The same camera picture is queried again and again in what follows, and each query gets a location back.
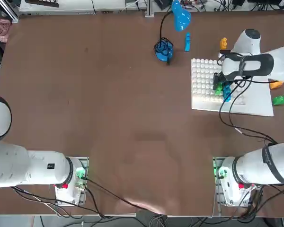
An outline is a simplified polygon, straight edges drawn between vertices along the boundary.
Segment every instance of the orange toy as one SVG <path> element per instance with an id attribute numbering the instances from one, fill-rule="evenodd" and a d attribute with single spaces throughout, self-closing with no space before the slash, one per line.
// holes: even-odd
<path id="1" fill-rule="evenodd" d="M 227 49 L 227 38 L 223 38 L 220 41 L 220 50 L 226 50 Z"/>
<path id="2" fill-rule="evenodd" d="M 275 82 L 275 83 L 270 83 L 269 87 L 270 87 L 270 89 L 275 89 L 275 88 L 278 88 L 278 87 L 282 86 L 283 83 L 284 82 L 282 82 L 282 81 L 278 81 L 278 82 Z"/>

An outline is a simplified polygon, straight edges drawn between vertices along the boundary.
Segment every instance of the yellow block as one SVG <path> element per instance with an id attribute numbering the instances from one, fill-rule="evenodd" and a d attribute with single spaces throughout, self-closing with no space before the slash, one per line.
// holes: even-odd
<path id="1" fill-rule="evenodd" d="M 223 38 L 220 41 L 220 50 L 226 50 L 227 49 L 227 38 Z"/>

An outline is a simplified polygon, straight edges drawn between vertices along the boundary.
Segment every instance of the tabletop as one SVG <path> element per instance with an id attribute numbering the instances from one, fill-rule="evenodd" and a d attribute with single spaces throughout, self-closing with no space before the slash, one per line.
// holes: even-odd
<path id="1" fill-rule="evenodd" d="M 220 39 L 227 37 L 232 47 L 246 28 L 261 33 L 262 52 L 284 46 L 284 13 L 194 13 L 182 33 L 174 30 L 169 16 L 162 34 L 174 44 L 170 66 L 153 50 L 162 16 L 145 18 L 140 12 L 20 19 L 12 28 L 0 70 L 0 96 L 13 114 L 4 141 L 89 157 L 89 178 L 154 212 L 210 216 L 212 158 L 242 155 L 264 143 L 223 125 L 216 112 L 191 109 L 190 61 L 216 59 Z M 191 33 L 190 52 L 184 52 L 186 32 Z M 272 91 L 276 95 L 284 95 L 284 86 Z M 236 114 L 233 121 L 284 142 L 284 106 L 274 107 L 274 114 Z M 24 188 L 54 197 L 52 186 Z M 136 212 L 89 188 L 102 213 Z M 273 190 L 266 190 L 265 196 Z M 86 207 L 92 206 L 88 198 Z M 233 211 L 223 207 L 222 215 Z M 10 188 L 0 189 L 0 214 L 51 213 Z M 284 196 L 267 203 L 259 215 L 284 216 Z"/>

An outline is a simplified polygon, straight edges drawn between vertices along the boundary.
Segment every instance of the blue lamp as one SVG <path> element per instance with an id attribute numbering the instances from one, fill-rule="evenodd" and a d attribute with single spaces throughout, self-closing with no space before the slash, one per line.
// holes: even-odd
<path id="1" fill-rule="evenodd" d="M 171 4 L 172 11 L 167 12 L 162 21 L 160 26 L 160 39 L 154 45 L 154 50 L 156 53 L 157 58 L 160 61 L 166 61 L 169 65 L 169 61 L 173 55 L 173 44 L 167 38 L 162 37 L 162 25 L 164 19 L 171 13 L 175 15 L 175 30 L 177 32 L 181 32 L 187 28 L 191 21 L 191 14 L 186 9 L 183 9 L 180 2 L 175 0 Z"/>

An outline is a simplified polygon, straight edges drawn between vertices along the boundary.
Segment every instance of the green block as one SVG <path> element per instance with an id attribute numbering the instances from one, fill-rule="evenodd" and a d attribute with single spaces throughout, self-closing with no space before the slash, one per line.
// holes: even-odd
<path id="1" fill-rule="evenodd" d="M 284 96 L 278 96 L 273 98 L 273 105 L 283 105 L 284 104 Z"/>
<path id="2" fill-rule="evenodd" d="M 214 95 L 219 96 L 221 94 L 222 90 L 223 90 L 222 84 L 219 83 L 217 89 L 215 89 L 215 91 L 214 91 Z"/>

